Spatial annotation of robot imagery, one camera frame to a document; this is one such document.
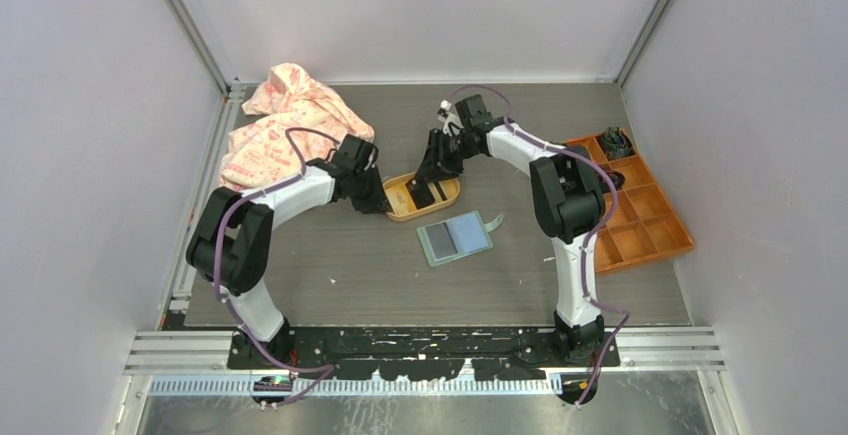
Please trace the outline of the black credit card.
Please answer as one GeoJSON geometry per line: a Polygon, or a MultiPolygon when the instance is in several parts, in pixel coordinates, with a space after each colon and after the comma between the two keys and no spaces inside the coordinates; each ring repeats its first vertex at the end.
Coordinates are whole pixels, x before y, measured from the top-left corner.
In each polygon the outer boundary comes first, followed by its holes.
{"type": "Polygon", "coordinates": [[[446,200],[446,195],[439,182],[429,182],[426,185],[412,186],[411,180],[405,187],[417,210],[430,207],[446,200]]]}

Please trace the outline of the yellow oval tray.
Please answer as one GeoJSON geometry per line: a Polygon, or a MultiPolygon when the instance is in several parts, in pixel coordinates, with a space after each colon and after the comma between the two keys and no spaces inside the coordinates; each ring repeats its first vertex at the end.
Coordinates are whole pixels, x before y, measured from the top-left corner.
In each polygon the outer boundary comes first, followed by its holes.
{"type": "Polygon", "coordinates": [[[414,173],[407,173],[383,182],[389,201],[386,213],[394,222],[407,222],[453,205],[461,192],[458,178],[430,182],[426,186],[414,182],[414,173]]]}

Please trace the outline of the green card holder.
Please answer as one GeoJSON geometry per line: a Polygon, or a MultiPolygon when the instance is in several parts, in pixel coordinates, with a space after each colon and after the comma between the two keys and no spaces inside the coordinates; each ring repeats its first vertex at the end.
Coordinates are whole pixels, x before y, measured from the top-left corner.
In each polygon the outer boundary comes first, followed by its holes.
{"type": "Polygon", "coordinates": [[[440,222],[428,224],[447,223],[457,246],[457,255],[441,261],[435,261],[430,251],[430,246],[424,233],[424,228],[428,225],[418,227],[416,233],[428,265],[430,267],[445,265],[493,248],[494,242],[491,239],[491,233],[500,227],[503,217],[504,215],[499,213],[492,220],[485,222],[478,211],[471,211],[440,222]]]}

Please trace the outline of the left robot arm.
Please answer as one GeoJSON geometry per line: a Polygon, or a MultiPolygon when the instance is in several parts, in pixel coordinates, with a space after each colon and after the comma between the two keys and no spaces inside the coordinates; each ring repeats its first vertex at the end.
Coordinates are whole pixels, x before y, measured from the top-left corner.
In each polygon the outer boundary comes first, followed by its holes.
{"type": "Polygon", "coordinates": [[[186,261],[231,309],[239,330],[253,342],[253,355],[265,366],[282,366],[294,348],[290,322],[264,282],[273,231],[340,199],[362,214],[387,212],[378,157],[376,145],[346,135],[326,157],[303,160],[292,176],[246,192],[221,187],[209,196],[186,261]]]}

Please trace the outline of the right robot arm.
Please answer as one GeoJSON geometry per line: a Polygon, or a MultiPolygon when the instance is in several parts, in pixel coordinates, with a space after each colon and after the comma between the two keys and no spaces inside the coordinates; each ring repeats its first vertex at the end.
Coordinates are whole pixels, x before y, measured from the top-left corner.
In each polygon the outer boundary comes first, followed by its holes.
{"type": "Polygon", "coordinates": [[[597,167],[584,149],[568,149],[533,136],[509,117],[495,117],[481,95],[438,110],[423,160],[407,182],[417,208],[435,203],[431,186],[462,174],[464,162],[485,155],[509,163],[530,179],[535,219],[550,238],[557,270],[553,350],[577,366],[604,340],[605,322],[596,299],[594,248],[606,214],[597,167]]]}

